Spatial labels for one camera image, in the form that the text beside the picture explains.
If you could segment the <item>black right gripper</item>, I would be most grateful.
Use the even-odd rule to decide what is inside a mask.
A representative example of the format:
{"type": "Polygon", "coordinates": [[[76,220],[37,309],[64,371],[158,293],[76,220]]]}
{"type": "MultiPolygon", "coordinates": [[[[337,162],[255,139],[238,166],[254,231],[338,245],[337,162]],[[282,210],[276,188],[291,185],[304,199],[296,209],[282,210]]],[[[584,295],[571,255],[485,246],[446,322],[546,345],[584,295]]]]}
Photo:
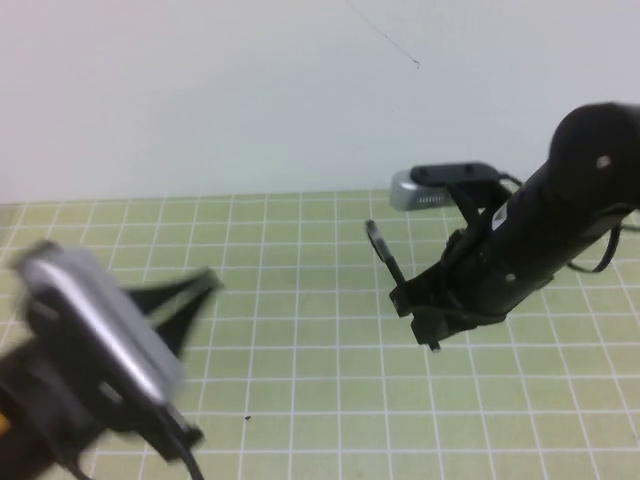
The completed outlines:
{"type": "Polygon", "coordinates": [[[554,279],[552,273],[517,274],[484,255],[479,245],[466,245],[468,236],[465,229],[455,230],[441,255],[442,267],[401,281],[389,294],[400,317],[413,316],[418,344],[439,345],[461,332],[501,323],[554,279]]]}

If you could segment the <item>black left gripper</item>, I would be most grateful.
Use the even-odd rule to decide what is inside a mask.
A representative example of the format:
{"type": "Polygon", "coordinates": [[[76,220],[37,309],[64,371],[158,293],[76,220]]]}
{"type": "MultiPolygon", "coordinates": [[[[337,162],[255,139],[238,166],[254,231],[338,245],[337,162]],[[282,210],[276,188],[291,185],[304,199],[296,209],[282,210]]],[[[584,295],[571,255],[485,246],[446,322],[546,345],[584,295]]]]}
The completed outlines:
{"type": "Polygon", "coordinates": [[[158,325],[139,310],[60,313],[31,308],[28,324],[55,370],[98,423],[135,433],[164,459],[186,459],[203,439],[174,405],[183,381],[181,359],[200,312],[224,289],[210,268],[151,286],[124,287],[143,314],[181,295],[190,297],[158,325]]]}

